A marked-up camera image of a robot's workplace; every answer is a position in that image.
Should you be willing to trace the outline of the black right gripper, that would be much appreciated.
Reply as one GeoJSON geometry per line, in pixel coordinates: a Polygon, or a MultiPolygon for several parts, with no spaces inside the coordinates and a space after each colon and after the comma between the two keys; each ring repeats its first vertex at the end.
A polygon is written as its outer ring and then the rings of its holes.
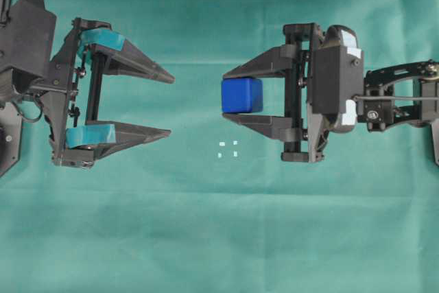
{"type": "Polygon", "coordinates": [[[270,48],[225,73],[224,79],[285,78],[286,117],[222,113],[223,118],[284,143],[281,160],[317,163],[324,159],[329,131],[324,118],[312,111],[313,51],[324,32],[316,23],[283,26],[284,45],[270,48]]]}

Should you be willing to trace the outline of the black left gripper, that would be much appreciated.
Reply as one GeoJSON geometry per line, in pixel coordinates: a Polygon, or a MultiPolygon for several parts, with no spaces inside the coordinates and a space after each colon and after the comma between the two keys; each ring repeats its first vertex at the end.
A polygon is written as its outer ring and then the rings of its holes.
{"type": "Polygon", "coordinates": [[[116,121],[91,121],[87,125],[66,130],[69,104],[78,94],[73,81],[77,51],[79,56],[86,56],[87,63],[92,63],[97,54],[102,55],[105,75],[128,75],[166,84],[175,82],[173,75],[125,36],[110,29],[96,29],[100,27],[111,28],[111,24],[74,19],[62,47],[49,62],[47,77],[36,81],[31,87],[31,92],[38,95],[37,100],[42,105],[45,121],[50,128],[51,159],[57,166],[89,169],[94,165],[94,158],[104,158],[171,134],[171,130],[116,121]]]}

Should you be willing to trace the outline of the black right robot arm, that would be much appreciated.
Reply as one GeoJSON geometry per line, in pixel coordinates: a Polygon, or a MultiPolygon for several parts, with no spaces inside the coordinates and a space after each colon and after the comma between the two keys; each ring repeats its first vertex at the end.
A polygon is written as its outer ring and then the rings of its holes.
{"type": "Polygon", "coordinates": [[[364,69],[356,33],[343,25],[283,27],[285,42],[224,74],[224,118],[283,143],[281,159],[317,163],[330,133],[430,127],[438,142],[438,63],[364,69]]]}

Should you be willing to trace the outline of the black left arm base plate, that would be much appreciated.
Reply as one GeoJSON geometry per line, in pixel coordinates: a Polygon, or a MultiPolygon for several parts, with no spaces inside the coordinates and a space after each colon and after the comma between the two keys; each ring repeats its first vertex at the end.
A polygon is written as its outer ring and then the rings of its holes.
{"type": "Polygon", "coordinates": [[[23,118],[8,102],[1,109],[1,176],[20,160],[23,118]]]}

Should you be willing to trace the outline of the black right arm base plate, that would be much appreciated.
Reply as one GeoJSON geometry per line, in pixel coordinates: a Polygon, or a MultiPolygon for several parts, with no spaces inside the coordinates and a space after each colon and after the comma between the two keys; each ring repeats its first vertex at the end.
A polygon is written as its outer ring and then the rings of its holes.
{"type": "Polygon", "coordinates": [[[436,119],[430,125],[431,128],[431,142],[434,152],[434,162],[439,166],[439,120],[436,119]]]}

